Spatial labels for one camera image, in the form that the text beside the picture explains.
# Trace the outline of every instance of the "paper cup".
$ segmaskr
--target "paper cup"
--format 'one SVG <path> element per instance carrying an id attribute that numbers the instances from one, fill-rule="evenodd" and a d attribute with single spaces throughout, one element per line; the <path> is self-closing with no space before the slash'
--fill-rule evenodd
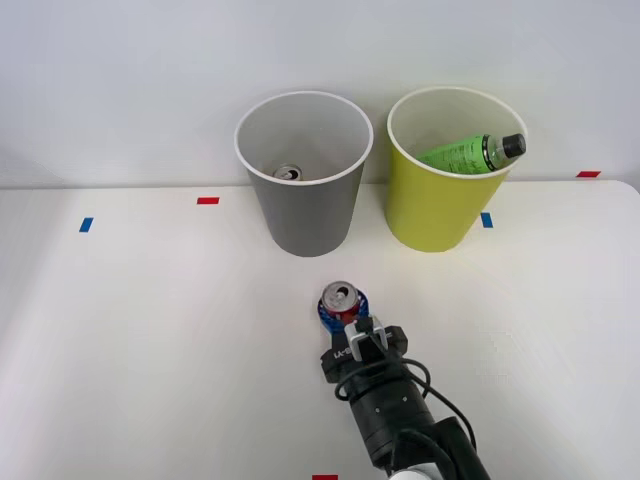
<path id="1" fill-rule="evenodd" d="M 344 241 L 372 144 L 365 113 L 330 93 L 278 95 L 242 118 L 236 153 L 282 249 L 315 257 Z"/>
<path id="2" fill-rule="evenodd" d="M 495 172 L 461 175 L 429 167 L 416 156 L 477 134 L 527 137 L 511 107 L 462 87 L 425 88 L 403 97 L 389 113 L 387 131 L 392 143 L 387 223 L 398 240 L 423 252 L 455 247 L 518 159 Z"/>

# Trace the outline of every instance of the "bottle label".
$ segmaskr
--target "bottle label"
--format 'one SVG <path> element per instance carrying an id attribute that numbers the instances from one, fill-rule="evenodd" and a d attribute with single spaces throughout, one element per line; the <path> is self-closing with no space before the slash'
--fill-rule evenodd
<path id="1" fill-rule="evenodd" d="M 496 167 L 489 160 L 488 142 L 489 135 L 475 135 L 429 150 L 417 159 L 445 172 L 464 175 L 489 173 L 496 170 Z"/>

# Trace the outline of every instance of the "white table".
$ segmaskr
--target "white table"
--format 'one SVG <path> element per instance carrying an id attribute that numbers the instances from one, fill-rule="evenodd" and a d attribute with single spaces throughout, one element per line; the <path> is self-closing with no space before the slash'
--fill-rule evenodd
<path id="1" fill-rule="evenodd" d="M 398 243 L 383 195 L 302 259 L 249 188 L 0 192 L 0 478 L 385 478 L 320 368 L 336 279 L 404 328 L 494 479 L 637 478 L 636 191 L 508 183 L 444 254 Z"/>

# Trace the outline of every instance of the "can top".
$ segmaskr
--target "can top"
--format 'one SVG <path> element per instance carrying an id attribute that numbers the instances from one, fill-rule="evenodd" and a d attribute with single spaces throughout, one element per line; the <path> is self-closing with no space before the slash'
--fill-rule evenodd
<path id="1" fill-rule="evenodd" d="M 280 180 L 299 182 L 302 180 L 302 169 L 297 165 L 285 164 L 275 169 L 273 176 Z"/>
<path id="2" fill-rule="evenodd" d="M 348 282 L 333 282 L 322 292 L 322 304 L 332 313 L 348 312 L 358 303 L 358 290 Z"/>

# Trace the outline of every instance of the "cup rim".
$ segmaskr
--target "cup rim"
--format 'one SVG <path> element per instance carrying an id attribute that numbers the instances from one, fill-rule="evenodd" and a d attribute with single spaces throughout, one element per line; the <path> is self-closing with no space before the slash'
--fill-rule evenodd
<path id="1" fill-rule="evenodd" d="M 391 143 L 393 143 L 393 146 L 396 147 L 398 149 L 398 151 L 405 157 L 407 158 L 411 163 L 413 163 L 414 165 L 427 170 L 431 173 L 435 173 L 437 175 L 441 175 L 443 177 L 449 177 L 449 178 L 457 178 L 457 179 L 461 179 L 461 180 L 482 180 L 484 178 L 491 178 L 491 177 L 497 177 L 499 175 L 503 175 L 507 172 L 509 172 L 520 160 L 520 158 L 522 158 L 522 156 L 518 157 L 515 159 L 514 162 L 512 162 L 510 165 L 506 166 L 505 168 L 501 168 L 500 170 L 496 170 L 495 172 L 490 172 L 490 173 L 481 173 L 478 175 L 471 175 L 471 174 L 462 174 L 462 173 L 452 173 L 452 172 L 446 172 L 444 170 L 438 170 L 437 168 L 433 168 L 430 167 L 429 165 L 426 165 L 422 162 L 420 162 L 419 160 L 417 160 L 416 158 L 414 158 L 412 155 L 410 155 L 404 148 L 402 148 L 400 146 L 400 143 L 398 143 L 398 141 L 396 140 L 396 137 L 393 133 L 393 129 L 391 128 L 391 122 L 393 120 L 393 115 L 396 112 L 396 110 L 400 107 L 400 105 L 402 105 L 404 102 L 406 102 L 407 100 L 411 99 L 414 96 L 426 93 L 426 92 L 432 92 L 432 91 L 437 91 L 437 90 L 460 90 L 463 92 L 467 92 L 467 93 L 472 93 L 474 95 L 480 95 L 481 97 L 485 97 L 499 105 L 501 105 L 502 107 L 504 107 L 511 115 L 514 116 L 514 118 L 516 119 L 516 121 L 520 124 L 520 128 L 522 129 L 522 134 L 525 137 L 525 140 L 529 140 L 529 133 L 527 130 L 527 125 L 524 123 L 524 120 L 522 120 L 522 117 L 520 117 L 520 115 L 518 115 L 518 113 L 507 103 L 503 102 L 502 100 L 500 100 L 497 97 L 494 97 L 493 95 L 490 95 L 488 93 L 482 92 L 480 90 L 475 90 L 473 88 L 469 88 L 469 87 L 461 87 L 461 86 L 453 86 L 453 85 L 438 85 L 438 86 L 434 86 L 434 87 L 426 87 L 426 88 L 421 88 L 419 90 L 415 90 L 413 92 L 409 92 L 408 94 L 406 94 L 404 97 L 402 97 L 400 100 L 398 100 L 395 105 L 393 106 L 393 108 L 391 108 L 391 111 L 389 112 L 389 115 L 387 117 L 387 133 L 389 135 L 389 138 L 391 139 Z"/>
<path id="2" fill-rule="evenodd" d="M 354 110 L 356 110 L 360 114 L 360 116 L 363 118 L 363 120 L 365 121 L 365 123 L 367 125 L 367 130 L 369 132 L 369 141 L 367 143 L 367 146 L 366 146 L 362 156 L 355 163 L 353 163 L 349 168 L 347 168 L 345 170 L 342 170 L 341 172 L 338 172 L 335 175 L 332 175 L 330 177 L 325 177 L 325 178 L 319 178 L 317 180 L 302 180 L 302 181 L 299 181 L 299 182 L 291 182 L 291 181 L 287 181 L 287 180 L 282 180 L 280 178 L 272 177 L 271 175 L 267 175 L 266 173 L 261 172 L 260 170 L 255 168 L 253 165 L 251 165 L 244 158 L 242 153 L 240 152 L 240 146 L 238 144 L 238 135 L 240 133 L 240 129 L 244 125 L 244 122 L 256 110 L 258 110 L 260 107 L 266 105 L 267 103 L 270 103 L 270 102 L 272 102 L 274 100 L 278 100 L 278 99 L 280 99 L 282 97 L 288 97 L 288 96 L 293 96 L 293 95 L 318 95 L 318 96 L 329 97 L 329 98 L 333 98 L 335 100 L 339 100 L 339 101 L 341 101 L 343 103 L 346 103 L 347 105 L 352 107 Z M 332 182 L 334 180 L 338 180 L 339 178 L 342 178 L 342 177 L 345 177 L 345 176 L 349 175 L 354 170 L 357 170 L 360 167 L 360 165 L 362 165 L 364 163 L 364 161 L 369 156 L 369 153 L 371 152 L 371 148 L 373 146 L 373 126 L 371 125 L 371 120 L 369 120 L 369 117 L 364 113 L 364 111 L 358 105 L 356 105 L 355 103 L 353 103 L 350 100 L 347 100 L 344 97 L 341 97 L 339 95 L 335 95 L 333 93 L 322 92 L 322 91 L 319 91 L 319 90 L 296 90 L 296 91 L 293 91 L 293 92 L 285 92 L 285 93 L 281 93 L 281 94 L 278 94 L 278 95 L 274 95 L 272 97 L 269 97 L 269 98 L 259 102 L 257 105 L 254 105 L 247 113 L 245 113 L 242 116 L 242 118 L 238 122 L 238 125 L 236 127 L 235 133 L 233 134 L 233 143 L 234 143 L 234 147 L 235 147 L 235 150 L 236 150 L 236 155 L 238 156 L 238 158 L 240 159 L 242 164 L 245 166 L 245 168 L 247 170 L 249 170 L 251 173 L 257 175 L 260 178 L 263 178 L 264 180 L 267 180 L 267 181 L 273 182 L 273 183 L 278 183 L 280 185 L 288 185 L 288 186 L 291 186 L 291 187 L 307 187 L 307 186 L 311 186 L 311 185 L 322 185 L 322 184 L 325 184 L 325 183 Z"/>

